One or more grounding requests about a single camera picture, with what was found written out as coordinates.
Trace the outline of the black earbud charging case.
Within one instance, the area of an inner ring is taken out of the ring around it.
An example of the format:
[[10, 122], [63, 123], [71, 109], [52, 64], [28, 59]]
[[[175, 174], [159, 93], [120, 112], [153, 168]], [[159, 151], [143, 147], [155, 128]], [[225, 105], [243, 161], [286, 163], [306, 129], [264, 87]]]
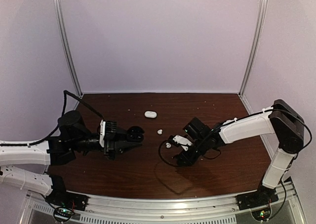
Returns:
[[132, 126], [127, 130], [126, 139], [130, 142], [142, 142], [145, 131], [139, 126]]

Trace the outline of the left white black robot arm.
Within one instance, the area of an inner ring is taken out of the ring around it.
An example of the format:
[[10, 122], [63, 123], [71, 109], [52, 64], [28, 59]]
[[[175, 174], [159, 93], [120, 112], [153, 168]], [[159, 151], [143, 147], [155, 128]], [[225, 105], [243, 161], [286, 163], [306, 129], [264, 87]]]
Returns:
[[0, 143], [1, 183], [51, 196], [60, 206], [71, 202], [71, 195], [59, 176], [41, 175], [18, 168], [18, 165], [37, 164], [62, 166], [76, 159], [76, 153], [102, 152], [108, 159], [140, 147], [144, 130], [132, 126], [125, 130], [115, 121], [101, 120], [96, 133], [84, 124], [78, 111], [69, 111], [58, 119], [59, 136], [38, 141]]

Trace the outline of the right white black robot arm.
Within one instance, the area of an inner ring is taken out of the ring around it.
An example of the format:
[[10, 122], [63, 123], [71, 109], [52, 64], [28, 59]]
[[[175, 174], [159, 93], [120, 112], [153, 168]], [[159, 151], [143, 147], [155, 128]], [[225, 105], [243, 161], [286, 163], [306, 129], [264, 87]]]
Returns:
[[296, 155], [304, 149], [305, 128], [304, 119], [282, 99], [275, 100], [272, 106], [257, 113], [217, 123], [213, 128], [194, 117], [183, 128], [189, 137], [175, 135], [172, 139], [176, 146], [183, 148], [174, 158], [177, 166], [188, 167], [210, 149], [246, 138], [275, 134], [278, 148], [258, 190], [253, 194], [253, 201], [263, 205], [272, 197], [272, 191], [280, 183]]

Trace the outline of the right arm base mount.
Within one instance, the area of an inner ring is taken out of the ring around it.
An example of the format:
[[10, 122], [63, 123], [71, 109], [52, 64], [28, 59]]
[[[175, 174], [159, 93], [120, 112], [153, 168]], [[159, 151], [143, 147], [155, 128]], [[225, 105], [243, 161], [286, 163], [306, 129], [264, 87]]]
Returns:
[[279, 198], [275, 192], [264, 193], [257, 190], [239, 194], [236, 200], [240, 211], [250, 209], [254, 220], [266, 222], [272, 216], [271, 204], [277, 202]]

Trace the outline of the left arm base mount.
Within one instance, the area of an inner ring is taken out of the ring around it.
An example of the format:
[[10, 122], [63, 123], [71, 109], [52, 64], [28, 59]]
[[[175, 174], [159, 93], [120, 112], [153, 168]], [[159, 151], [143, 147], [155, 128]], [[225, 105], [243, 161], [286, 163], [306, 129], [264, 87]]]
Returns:
[[65, 223], [73, 218], [75, 211], [85, 211], [88, 196], [72, 192], [55, 192], [43, 196], [45, 202], [53, 209], [53, 217], [59, 223]]

